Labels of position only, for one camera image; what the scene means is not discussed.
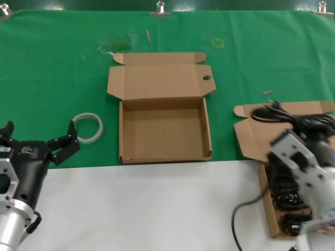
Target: label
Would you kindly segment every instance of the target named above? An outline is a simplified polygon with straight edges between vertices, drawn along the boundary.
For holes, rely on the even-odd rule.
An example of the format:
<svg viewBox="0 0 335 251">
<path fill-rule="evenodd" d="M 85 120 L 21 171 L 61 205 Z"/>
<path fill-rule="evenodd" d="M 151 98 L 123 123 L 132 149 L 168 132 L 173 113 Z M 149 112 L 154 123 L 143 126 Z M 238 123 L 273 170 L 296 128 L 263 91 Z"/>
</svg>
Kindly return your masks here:
<svg viewBox="0 0 335 251">
<path fill-rule="evenodd" d="M 0 147 L 0 152 L 9 152 L 10 147 Z"/>
<path fill-rule="evenodd" d="M 28 154 L 33 154 L 32 153 L 32 148 L 29 147 L 29 146 L 25 146 L 21 149 L 21 152 L 19 152 L 18 154 L 21 154 L 21 153 L 28 153 Z"/>
</svg>

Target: wooden stick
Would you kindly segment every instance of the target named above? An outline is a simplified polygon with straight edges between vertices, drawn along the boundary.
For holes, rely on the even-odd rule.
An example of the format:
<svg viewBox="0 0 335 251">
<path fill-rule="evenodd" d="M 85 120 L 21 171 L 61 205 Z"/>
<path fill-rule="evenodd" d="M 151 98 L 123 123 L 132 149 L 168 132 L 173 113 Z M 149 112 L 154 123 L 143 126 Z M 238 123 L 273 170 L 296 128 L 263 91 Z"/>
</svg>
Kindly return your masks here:
<svg viewBox="0 0 335 251">
<path fill-rule="evenodd" d="M 270 94 L 270 93 L 272 93 L 272 92 L 274 92 L 274 90 L 268 90 L 268 91 L 266 91 L 266 92 L 263 92 L 263 94 L 264 94 L 264 95 L 268 95 L 268 94 Z"/>
<path fill-rule="evenodd" d="M 149 43 L 151 42 L 151 40 L 150 40 L 150 35 L 149 35 L 149 32 L 148 32 L 148 30 L 147 30 L 147 37 L 148 37 L 148 41 L 149 41 Z"/>
</svg>

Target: white table surface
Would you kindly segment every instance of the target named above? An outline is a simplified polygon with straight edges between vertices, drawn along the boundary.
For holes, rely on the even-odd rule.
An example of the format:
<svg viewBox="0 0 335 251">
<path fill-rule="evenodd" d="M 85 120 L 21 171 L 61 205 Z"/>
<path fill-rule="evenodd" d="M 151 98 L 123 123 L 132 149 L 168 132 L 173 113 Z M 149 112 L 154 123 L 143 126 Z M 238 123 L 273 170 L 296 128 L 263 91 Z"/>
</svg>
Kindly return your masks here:
<svg viewBox="0 0 335 251">
<path fill-rule="evenodd" d="M 237 251 L 233 208 L 260 193 L 253 161 L 49 170 L 42 223 L 20 251 Z M 243 251 L 287 251 L 269 237 L 263 203 L 242 208 Z"/>
</svg>

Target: metal mount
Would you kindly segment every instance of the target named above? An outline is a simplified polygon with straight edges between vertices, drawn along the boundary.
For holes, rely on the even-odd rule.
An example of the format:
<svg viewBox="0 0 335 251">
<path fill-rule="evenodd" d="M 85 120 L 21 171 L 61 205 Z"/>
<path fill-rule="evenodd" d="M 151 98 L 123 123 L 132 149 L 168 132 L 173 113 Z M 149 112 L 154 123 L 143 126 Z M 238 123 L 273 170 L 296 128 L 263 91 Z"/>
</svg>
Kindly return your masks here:
<svg viewBox="0 0 335 251">
<path fill-rule="evenodd" d="M 326 5 L 327 3 L 322 1 L 319 3 L 319 8 L 313 12 L 313 14 L 319 15 L 319 16 L 324 16 L 324 17 L 333 17 L 334 13 L 327 12 L 326 10 Z"/>
<path fill-rule="evenodd" d="M 3 16 L 0 17 L 0 21 L 8 19 L 13 14 L 12 11 L 9 9 L 8 4 L 6 4 L 6 3 L 1 4 L 0 5 L 0 9 L 1 9 L 2 13 L 3 13 Z"/>
<path fill-rule="evenodd" d="M 151 17 L 171 17 L 171 13 L 170 12 L 165 12 L 164 11 L 164 2 L 163 1 L 158 1 L 156 6 L 157 6 L 157 10 L 156 12 L 151 12 L 150 16 Z"/>
<path fill-rule="evenodd" d="M 8 158 L 0 158 L 0 175 L 8 176 L 9 178 L 8 182 L 10 183 L 8 184 L 7 191 L 5 193 L 0 194 L 0 205 L 4 204 L 5 206 L 8 206 L 19 184 L 19 179 Z"/>
</svg>

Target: logo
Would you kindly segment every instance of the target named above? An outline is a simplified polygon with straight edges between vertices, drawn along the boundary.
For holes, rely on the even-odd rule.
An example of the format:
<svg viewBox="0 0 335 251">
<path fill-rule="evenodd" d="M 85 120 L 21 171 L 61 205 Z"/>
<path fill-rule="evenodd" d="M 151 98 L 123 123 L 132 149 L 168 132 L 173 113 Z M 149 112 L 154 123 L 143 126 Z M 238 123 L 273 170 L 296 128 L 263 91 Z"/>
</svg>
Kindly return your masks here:
<svg viewBox="0 0 335 251">
<path fill-rule="evenodd" d="M 21 153 L 33 154 L 32 153 L 32 148 L 28 147 L 28 146 L 25 146 L 25 147 L 22 148 L 22 150 L 21 150 L 21 152 L 19 154 L 21 154 Z"/>
</svg>

